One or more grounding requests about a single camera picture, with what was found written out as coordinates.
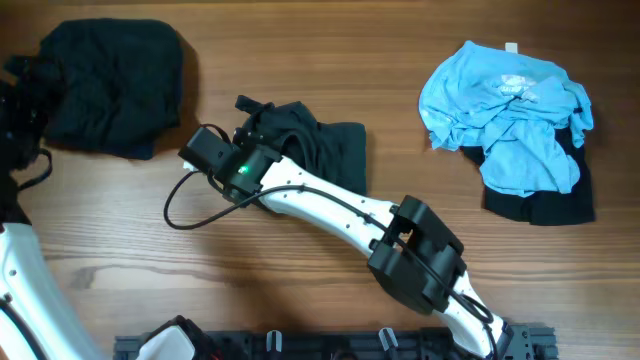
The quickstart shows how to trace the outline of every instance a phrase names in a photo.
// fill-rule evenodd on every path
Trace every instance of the light blue t-shirt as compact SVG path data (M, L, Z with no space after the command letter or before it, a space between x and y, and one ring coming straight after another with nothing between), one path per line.
M580 170L555 129L569 126L575 147L593 129L589 97L562 68L471 41L431 76L419 110L434 149L482 146L484 183L522 197L570 193Z

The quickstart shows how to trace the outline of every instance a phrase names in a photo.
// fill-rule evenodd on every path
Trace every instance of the pile of clothes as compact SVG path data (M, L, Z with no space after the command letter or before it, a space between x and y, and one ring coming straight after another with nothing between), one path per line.
M180 125L182 48L160 21L66 21L37 56L5 68L18 88L46 97L49 144L147 160L154 140Z
M434 149L480 167L488 210L535 225L595 220L591 102L560 67L467 41L426 83L419 111Z
M312 175L366 195L367 133L359 123L323 124L301 102L276 107L238 96L236 108L250 114L239 131L264 137L282 155Z

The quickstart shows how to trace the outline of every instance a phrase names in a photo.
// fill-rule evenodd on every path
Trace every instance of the black bracket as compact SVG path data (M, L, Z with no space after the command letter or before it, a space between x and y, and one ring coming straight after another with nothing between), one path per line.
M558 347L553 328L513 325L516 336L501 360L558 360ZM447 328L425 328L419 331L395 331L398 359L403 360L476 360L464 354L453 343ZM206 332L218 344L225 360L269 359L267 336L243 331ZM138 357L143 336L116 336L114 360ZM386 360L378 332L290 333L282 334L282 360L314 360L334 358L337 353L353 354L352 359Z
M410 309L424 315L433 309L443 312L449 302L442 286L409 254L398 251L393 239L409 234L409 249L449 285L467 268L461 258L464 246L427 204L414 197L405 196L391 211L395 216L389 231L370 244L369 270L389 295Z
M237 138L236 134L234 143L228 143L208 129L200 128L178 153L206 174L211 185L235 204L258 192L262 188L260 180L271 164L282 159L271 147L238 142Z

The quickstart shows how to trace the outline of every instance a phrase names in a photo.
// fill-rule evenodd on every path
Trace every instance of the wood grain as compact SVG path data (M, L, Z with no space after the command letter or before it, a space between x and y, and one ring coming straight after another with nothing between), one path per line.
M562 359L640 357L640 28L626 1L398 1L37 6L0 10L0 55L32 53L66 19L154 18L192 47L186 125L151 161L54 151L54 172L21 195L49 266L105 351L182 314L204 329L411 329L438 325L390 299L364 259L295 219L250 208L178 232L162 220L184 173L176 149L197 121L227 130L244 94L303 101L323 122L368 132L370 195L430 204L466 246L474 285L497 313L557 329ZM598 220L534 227L480 208L482 180L459 153L430 150L419 92L464 42L520 51L585 86ZM32 172L37 172L38 163ZM24 178L28 174L19 174ZM193 222L226 207L204 179L171 209Z

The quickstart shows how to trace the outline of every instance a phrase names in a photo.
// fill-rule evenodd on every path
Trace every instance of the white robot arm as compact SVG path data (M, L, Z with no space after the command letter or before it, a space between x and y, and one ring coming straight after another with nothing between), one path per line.
M199 129L180 155L236 205L195 225L175 225L168 219L168 205L177 186L165 207L172 227L202 226L259 200L271 211L306 220L354 246L385 291L419 313L434 312L465 353L498 358L508 346L506 322L486 313L491 321L478 319L477 309L485 308L461 260L462 244L417 199L407 197L397 205L363 197L313 176L267 147L241 148L206 129ZM2 229L0 346L9 359L106 359L57 288L28 221L3 220ZM401 232L411 232L406 244L399 240ZM470 309L474 303L478 306ZM191 359L187 340L176 328L168 329L145 344L139 359Z

